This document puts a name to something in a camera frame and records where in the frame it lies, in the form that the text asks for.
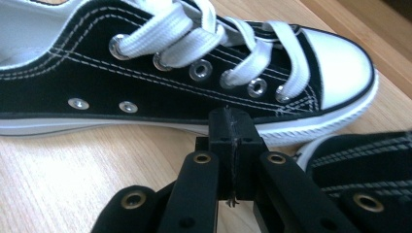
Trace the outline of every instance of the stitched seam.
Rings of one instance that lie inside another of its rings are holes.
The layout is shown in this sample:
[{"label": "stitched seam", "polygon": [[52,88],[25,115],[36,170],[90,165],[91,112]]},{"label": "stitched seam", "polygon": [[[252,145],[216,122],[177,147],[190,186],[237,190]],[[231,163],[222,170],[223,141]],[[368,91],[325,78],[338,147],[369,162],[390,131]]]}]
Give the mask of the stitched seam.
[{"label": "stitched seam", "polygon": [[395,181],[395,182],[378,182],[378,183],[349,183],[344,185],[336,185],[323,187],[323,192],[341,191],[350,188],[405,188],[412,187],[412,180]]},{"label": "stitched seam", "polygon": [[[74,62],[80,62],[80,63],[82,63],[82,64],[84,64],[84,65],[88,65],[88,66],[95,67],[95,68],[98,68],[98,69],[102,69],[102,70],[106,70],[106,71],[109,71],[109,72],[113,72],[113,73],[116,73],[116,74],[121,74],[121,75],[125,75],[125,76],[131,77],[131,78],[136,78],[135,76],[133,76],[133,75],[131,75],[131,74],[127,74],[127,73],[120,72],[120,71],[113,70],[113,69],[109,69],[109,68],[106,68],[106,67],[103,67],[103,66],[91,64],[91,63],[88,63],[88,62],[85,62],[85,61],[82,61],[82,60],[77,60],[77,59],[72,58],[72,57],[67,57],[67,59],[70,59],[70,60],[72,60],[72,61],[74,61]],[[182,88],[182,87],[178,87],[178,86],[175,86],[175,85],[172,85],[172,84],[169,84],[169,83],[160,83],[160,82],[158,82],[158,81],[154,81],[154,80],[151,80],[151,79],[146,79],[146,78],[143,78],[143,77],[139,77],[139,79],[145,80],[145,81],[150,82],[150,83],[163,84],[163,85],[166,85],[166,86],[175,88],[175,89],[181,89],[181,90],[188,91],[188,92],[190,92],[190,93],[194,93],[194,94],[197,94],[197,95],[202,95],[202,96],[210,97],[210,98],[213,98],[213,99],[223,100],[223,99],[218,98],[218,97],[216,97],[216,96],[207,95],[207,94],[204,94],[204,93],[199,93],[199,92],[196,92],[196,91],[193,91],[193,90],[189,90],[189,89],[185,89],[185,88]],[[277,115],[277,110],[267,109],[267,108],[263,108],[263,107],[253,106],[253,105],[248,105],[248,104],[239,103],[239,102],[232,101],[232,100],[224,100],[224,101],[230,102],[230,103],[233,103],[233,104],[238,104],[238,105],[247,106],[247,107],[250,107],[250,108],[262,109],[262,110],[266,110],[266,111],[270,111],[270,112],[275,112],[276,115]]]},{"label": "stitched seam", "polygon": [[368,156],[380,152],[407,150],[409,148],[412,148],[412,143],[405,137],[383,140],[317,158],[313,161],[312,167],[315,168],[329,163],[339,162],[361,156]]},{"label": "stitched seam", "polygon": [[[213,93],[213,94],[217,94],[217,95],[220,95],[220,96],[223,96],[223,97],[226,97],[226,98],[238,99],[238,100],[241,100],[241,101],[251,102],[251,103],[253,103],[253,104],[260,104],[260,105],[278,107],[277,105],[273,105],[273,104],[268,104],[268,103],[263,103],[263,102],[256,102],[256,101],[252,101],[252,100],[249,100],[249,99],[241,99],[241,98],[234,97],[234,96],[228,96],[228,95],[224,95],[224,94],[221,94],[221,93],[212,91],[212,90],[207,90],[207,89],[201,89],[201,88],[193,87],[193,86],[190,86],[190,85],[186,85],[186,84],[184,84],[184,83],[178,83],[178,82],[171,81],[171,80],[167,80],[167,79],[165,79],[165,78],[158,77],[158,76],[154,76],[154,75],[151,75],[151,74],[140,73],[140,72],[137,72],[137,71],[134,71],[134,70],[129,70],[129,69],[126,69],[126,68],[117,66],[117,65],[115,65],[115,64],[111,64],[111,63],[108,63],[108,62],[103,62],[103,61],[96,60],[96,59],[93,59],[93,58],[90,58],[90,57],[86,57],[86,56],[81,55],[81,54],[78,54],[78,53],[76,53],[76,52],[70,52],[70,53],[74,53],[75,55],[80,56],[80,57],[83,58],[83,59],[88,59],[88,60],[94,61],[94,62],[96,62],[96,63],[108,65],[108,66],[111,66],[111,67],[117,68],[117,69],[122,69],[123,71],[129,72],[129,73],[134,73],[135,75],[148,76],[148,77],[151,77],[151,78],[155,78],[155,79],[158,79],[158,80],[162,80],[162,81],[164,81],[164,82],[179,84],[179,85],[182,85],[182,86],[185,86],[185,87],[191,87],[191,88],[196,89],[196,90],[198,90],[198,91],[206,91],[206,92],[210,92],[210,93]],[[111,71],[111,72],[115,72],[115,73],[119,73],[119,74],[124,74],[124,75],[126,74],[126,73],[124,73],[124,72],[121,72],[121,71],[118,71],[118,70],[114,70],[114,69],[109,69],[109,68],[106,68],[106,67],[102,67],[102,66],[100,66],[100,65],[92,65],[92,64],[89,63],[89,62],[82,61],[82,60],[79,60],[79,59],[70,57],[70,56],[68,56],[68,55],[66,55],[66,58],[68,58],[68,59],[70,59],[70,60],[72,60],[72,61],[75,61],[75,62],[80,62],[80,63],[83,63],[83,64],[85,64],[85,65],[90,65],[90,66],[93,66],[93,67],[102,68],[102,69],[104,69],[104,70],[108,70],[108,71]],[[140,77],[136,77],[136,76],[132,76],[132,75],[128,75],[128,76],[131,76],[131,77],[133,77],[133,78],[139,78],[139,79],[143,79],[143,80],[145,80],[145,81],[148,81],[148,79],[143,78],[143,77],[140,78]],[[302,100],[296,101],[295,103],[292,103],[292,104],[290,105],[290,109],[304,112],[305,110],[300,110],[300,109],[298,109],[299,107],[305,105],[305,103],[300,103],[300,102],[303,102],[303,101],[305,101],[305,99],[302,99]],[[286,112],[286,111],[283,111],[283,108],[285,108],[285,107],[278,108],[278,109],[276,109],[276,110],[273,110],[273,109],[272,109],[271,111],[272,111],[272,112],[284,112],[284,113],[288,113],[288,112]]]},{"label": "stitched seam", "polygon": [[[85,20],[86,20],[87,18],[89,18],[91,15],[94,15],[94,14],[96,14],[96,13],[98,13],[98,12],[103,12],[103,11],[107,11],[107,10],[119,11],[119,12],[122,12],[122,13],[129,14],[129,15],[131,15],[131,16],[140,18],[140,19],[142,19],[142,20],[146,20],[145,18],[138,17],[138,16],[132,14],[131,12],[125,11],[125,10],[123,10],[123,9],[113,8],[113,7],[103,7],[103,8],[99,8],[99,9],[93,10],[93,11],[91,11],[90,13],[87,13],[85,16],[83,16],[83,17],[80,19],[80,21],[75,25],[75,27],[74,27],[74,29],[72,30],[72,32],[69,34],[69,36],[66,38],[66,40],[64,41],[64,43],[63,43],[60,47],[61,47],[61,48],[64,48],[64,47],[67,45],[67,43],[68,43],[68,42],[70,41],[70,39],[73,37],[74,33],[78,30],[78,28],[79,28],[80,26],[82,26],[82,25],[84,24],[84,22],[85,22]],[[83,38],[86,36],[86,34],[88,34],[88,32],[91,30],[91,28],[92,28],[98,21],[100,21],[100,20],[102,20],[102,19],[105,19],[105,18],[109,18],[109,17],[114,17],[114,18],[122,19],[122,20],[125,20],[125,21],[127,21],[127,22],[135,25],[135,26],[139,26],[137,23],[134,23],[134,22],[128,20],[127,18],[119,17],[119,16],[116,16],[116,15],[113,15],[113,14],[109,14],[109,15],[105,15],[105,16],[102,16],[102,17],[98,17],[98,18],[96,18],[96,19],[93,21],[93,23],[91,23],[91,24],[88,26],[87,30],[83,33],[83,35],[82,35],[81,37],[79,37],[78,41],[77,41],[77,42],[75,43],[75,45],[71,48],[70,51],[73,51],[73,50],[78,46],[78,44],[83,40]],[[20,71],[20,72],[15,72],[15,73],[0,74],[0,80],[9,81],[9,80],[15,80],[15,79],[26,79],[26,78],[30,78],[30,77],[33,77],[33,76],[36,76],[36,75],[39,75],[39,74],[45,74],[45,73],[47,73],[48,71],[50,71],[51,69],[55,68],[57,65],[59,65],[59,64],[65,59],[65,57],[66,57],[66,56],[61,56],[61,59],[60,59],[59,61],[57,61],[54,65],[52,65],[52,67],[49,67],[49,68],[46,69],[46,70],[40,71],[39,73],[35,73],[35,74],[31,74],[31,75],[26,75],[26,76],[22,76],[22,77],[19,77],[19,76],[18,76],[19,74],[26,74],[26,73],[31,73],[31,72],[37,71],[38,69],[46,66],[46,65],[54,58],[54,56],[49,57],[49,58],[48,58],[46,61],[44,61],[42,64],[40,64],[39,66],[34,67],[34,68],[32,68],[32,69],[25,70],[25,71]],[[272,70],[272,69],[268,69],[268,68],[267,68],[267,70],[272,71],[272,72],[274,72],[274,73],[281,74],[281,75],[286,75],[286,74],[277,72],[277,71]]]},{"label": "stitched seam", "polygon": [[[66,40],[63,42],[63,44],[62,44],[60,47],[61,47],[61,48],[64,48],[64,47],[67,45],[67,43],[68,43],[68,42],[70,41],[70,39],[73,37],[74,33],[76,33],[76,31],[79,29],[79,27],[84,24],[84,22],[85,22],[85,20],[86,20],[87,18],[89,18],[91,15],[94,15],[94,14],[96,14],[96,13],[98,13],[98,12],[103,12],[103,11],[107,11],[107,10],[119,11],[119,12],[122,12],[122,13],[129,14],[129,15],[131,15],[131,16],[140,18],[140,19],[142,19],[142,20],[146,20],[145,18],[135,16],[135,15],[132,14],[131,12],[125,11],[125,10],[123,10],[123,9],[113,8],[113,7],[103,7],[103,8],[99,8],[99,9],[93,10],[93,11],[87,13],[86,15],[84,15],[84,16],[80,19],[80,21],[75,25],[75,27],[73,28],[73,30],[71,31],[71,33],[67,36]],[[138,24],[136,24],[136,23],[128,20],[127,18],[119,17],[119,16],[112,15],[112,14],[99,17],[99,18],[97,18],[93,23],[90,24],[90,26],[88,27],[88,29],[87,29],[87,30],[84,32],[84,34],[78,39],[78,41],[76,42],[75,46],[74,46],[71,50],[74,50],[74,49],[76,48],[76,46],[80,43],[80,41],[85,37],[85,35],[89,32],[89,30],[90,30],[98,21],[100,21],[100,20],[102,20],[102,19],[104,19],[104,18],[108,18],[108,17],[115,17],[115,18],[123,19],[123,20],[125,20],[125,21],[127,21],[127,22],[132,23],[133,25],[138,26]],[[36,67],[33,67],[33,68],[29,69],[29,70],[19,71],[19,72],[13,72],[13,73],[8,73],[8,74],[0,74],[0,80],[3,80],[3,79],[1,79],[1,77],[17,76],[17,75],[20,75],[20,74],[26,74],[26,73],[35,72],[35,71],[37,71],[38,69],[40,69],[40,68],[48,65],[48,63],[49,63],[52,59],[53,59],[53,57],[49,57],[49,58],[48,58],[46,61],[44,61],[42,64],[40,64],[40,65],[38,65],[38,66],[36,66]],[[39,72],[38,74],[34,74],[34,75],[39,75],[39,74],[44,74],[44,73],[45,73],[45,72],[41,71],[41,72]],[[16,79],[19,79],[19,80],[20,80],[20,79],[26,79],[26,78],[30,78],[30,77],[33,77],[33,75],[27,76],[27,77],[26,77],[26,76],[24,76],[24,77],[13,77],[12,79],[7,78],[7,79],[4,79],[4,80],[5,80],[5,81],[8,81],[8,80],[16,80]]]}]

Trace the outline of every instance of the silver eyelet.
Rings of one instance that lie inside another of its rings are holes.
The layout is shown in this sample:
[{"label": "silver eyelet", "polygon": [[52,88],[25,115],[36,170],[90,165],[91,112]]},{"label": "silver eyelet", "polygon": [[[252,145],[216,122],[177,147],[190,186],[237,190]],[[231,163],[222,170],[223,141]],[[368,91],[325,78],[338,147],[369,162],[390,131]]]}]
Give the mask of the silver eyelet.
[{"label": "silver eyelet", "polygon": [[129,101],[123,101],[119,103],[119,108],[128,114],[134,114],[138,110],[137,106]]},{"label": "silver eyelet", "polygon": [[122,55],[119,49],[119,43],[124,38],[128,37],[128,35],[118,34],[112,38],[109,42],[109,51],[113,57],[117,58],[118,60],[129,60],[130,57]]},{"label": "silver eyelet", "polygon": [[221,80],[219,81],[219,83],[221,84],[221,87],[223,87],[224,89],[233,89],[235,87],[235,85],[230,85],[226,83],[226,79],[227,79],[227,75],[231,72],[232,70],[226,70],[223,72],[223,74],[221,75]]},{"label": "silver eyelet", "polygon": [[74,109],[77,110],[86,110],[89,107],[87,101],[79,98],[72,98],[67,101],[67,103]]},{"label": "silver eyelet", "polygon": [[283,90],[283,86],[279,85],[279,87],[276,89],[276,100],[281,104],[287,104],[291,102],[291,98],[282,94],[282,90]]},{"label": "silver eyelet", "polygon": [[262,96],[267,89],[267,83],[265,80],[256,78],[249,82],[248,93],[251,97],[259,98]]},{"label": "silver eyelet", "polygon": [[162,64],[161,61],[160,61],[160,58],[161,58],[160,56],[161,56],[160,52],[157,52],[157,53],[154,54],[154,66],[155,66],[155,68],[157,68],[157,70],[159,70],[159,71],[171,71],[173,68]]},{"label": "silver eyelet", "polygon": [[207,60],[201,59],[190,65],[189,74],[194,81],[202,82],[210,77],[212,70],[212,64]]}]

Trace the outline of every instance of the grommet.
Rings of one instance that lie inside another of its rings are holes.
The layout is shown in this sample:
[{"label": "grommet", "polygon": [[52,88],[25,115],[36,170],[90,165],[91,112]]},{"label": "grommet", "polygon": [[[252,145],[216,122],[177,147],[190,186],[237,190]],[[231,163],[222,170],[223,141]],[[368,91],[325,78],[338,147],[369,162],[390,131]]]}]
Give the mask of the grommet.
[{"label": "grommet", "polygon": [[212,64],[207,60],[201,59],[190,65],[189,74],[194,81],[202,82],[210,77],[212,70]]},{"label": "grommet", "polygon": [[129,101],[123,101],[119,103],[119,108],[128,114],[134,114],[138,110],[137,106]]},{"label": "grommet", "polygon": [[269,154],[267,156],[267,160],[269,160],[269,162],[271,163],[278,165],[286,163],[286,158],[276,153]]},{"label": "grommet", "polygon": [[122,55],[119,49],[119,43],[122,39],[128,37],[128,35],[118,34],[114,36],[109,42],[109,52],[112,54],[113,57],[117,58],[118,60],[129,60],[130,57]]},{"label": "grommet", "polygon": [[203,163],[208,163],[208,162],[210,162],[212,160],[212,157],[210,157],[208,154],[206,154],[206,153],[200,153],[200,154],[197,154],[194,158],[193,158],[193,161],[195,162],[195,163],[200,163],[200,164],[203,164]]},{"label": "grommet", "polygon": [[221,80],[219,81],[219,83],[221,84],[221,87],[223,87],[224,89],[233,89],[235,87],[235,85],[229,85],[226,83],[227,76],[231,71],[232,70],[226,70],[221,75]]},{"label": "grommet", "polygon": [[369,212],[380,213],[385,210],[384,205],[378,199],[367,194],[354,194],[354,201],[362,209]]},{"label": "grommet", "polygon": [[89,107],[87,101],[79,98],[72,98],[67,101],[67,103],[74,109],[77,110],[86,110]]},{"label": "grommet", "polygon": [[248,84],[248,93],[251,97],[259,98],[267,89],[267,83],[261,78],[251,80]]},{"label": "grommet", "polygon": [[136,190],[124,195],[120,203],[123,208],[134,210],[145,204],[146,198],[146,194],[143,191]]},{"label": "grommet", "polygon": [[160,52],[157,52],[157,53],[154,54],[154,66],[155,66],[155,68],[157,68],[157,70],[159,70],[159,71],[171,71],[173,68],[162,64],[160,62],[160,58],[161,58],[161,53]]},{"label": "grommet", "polygon": [[279,87],[276,89],[276,100],[281,104],[287,104],[291,102],[291,98],[282,94],[282,90],[283,90],[283,86],[279,85]]}]

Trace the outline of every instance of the metal eyelet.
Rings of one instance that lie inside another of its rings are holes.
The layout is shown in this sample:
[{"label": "metal eyelet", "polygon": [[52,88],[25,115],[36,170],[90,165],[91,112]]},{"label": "metal eyelet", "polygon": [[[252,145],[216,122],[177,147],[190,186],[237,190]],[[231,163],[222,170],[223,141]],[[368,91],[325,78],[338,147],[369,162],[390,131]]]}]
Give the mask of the metal eyelet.
[{"label": "metal eyelet", "polygon": [[119,103],[119,108],[128,114],[134,114],[138,110],[137,106],[129,101],[123,101]]},{"label": "metal eyelet", "polygon": [[378,199],[368,194],[356,193],[354,201],[359,207],[369,212],[380,213],[385,210],[384,205]]},{"label": "metal eyelet", "polygon": [[67,103],[74,109],[77,110],[86,110],[89,107],[87,101],[79,98],[72,98],[67,101]]},{"label": "metal eyelet", "polygon": [[160,58],[161,58],[160,56],[161,56],[160,52],[157,52],[157,53],[154,54],[154,66],[155,66],[155,68],[157,68],[157,70],[159,70],[159,71],[171,71],[173,68],[170,67],[170,66],[162,64],[161,61],[160,61]]},{"label": "metal eyelet", "polygon": [[283,86],[279,85],[279,87],[276,89],[276,100],[281,104],[287,104],[291,102],[291,98],[282,94],[282,90],[283,90]]},{"label": "metal eyelet", "polygon": [[207,60],[201,59],[190,65],[189,74],[194,81],[202,82],[210,77],[212,70],[212,64]]},{"label": "metal eyelet", "polygon": [[223,72],[223,74],[221,75],[221,80],[219,81],[219,83],[221,84],[221,87],[223,87],[224,89],[233,89],[235,87],[235,85],[230,85],[226,83],[226,79],[227,79],[227,75],[231,72],[232,70],[226,70]]},{"label": "metal eyelet", "polygon": [[267,89],[267,83],[261,78],[256,78],[249,82],[248,93],[251,97],[259,98],[262,96]]},{"label": "metal eyelet", "polygon": [[119,43],[124,38],[128,37],[128,35],[118,34],[112,38],[109,42],[109,52],[112,54],[113,57],[117,58],[118,60],[129,60],[130,57],[122,55],[119,49]]}]

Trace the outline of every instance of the lace hole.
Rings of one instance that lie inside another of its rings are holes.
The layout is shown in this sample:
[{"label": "lace hole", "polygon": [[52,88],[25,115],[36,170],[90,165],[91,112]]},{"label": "lace hole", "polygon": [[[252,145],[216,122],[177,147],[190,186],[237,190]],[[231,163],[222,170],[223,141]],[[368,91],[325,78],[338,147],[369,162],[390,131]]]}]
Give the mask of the lace hole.
[{"label": "lace hole", "polygon": [[190,65],[189,74],[190,77],[196,81],[205,81],[212,74],[212,64],[207,60],[198,60]]},{"label": "lace hole", "polygon": [[260,78],[256,78],[248,84],[248,93],[253,98],[259,98],[262,96],[266,92],[266,89],[266,81]]},{"label": "lace hole", "polygon": [[224,89],[233,89],[235,85],[227,84],[227,76],[230,74],[231,70],[226,70],[221,75],[220,85]]},{"label": "lace hole", "polygon": [[157,68],[159,71],[171,71],[173,68],[169,67],[165,64],[162,64],[161,61],[161,53],[157,52],[154,54],[154,66]]},{"label": "lace hole", "polygon": [[284,95],[282,93],[283,86],[279,85],[279,87],[276,89],[276,101],[278,101],[281,104],[288,104],[291,102],[291,98]]},{"label": "lace hole", "polygon": [[125,56],[120,53],[119,43],[124,38],[127,38],[128,35],[118,34],[114,36],[109,42],[109,52],[112,54],[113,57],[117,58],[118,60],[128,60],[130,57]]}]

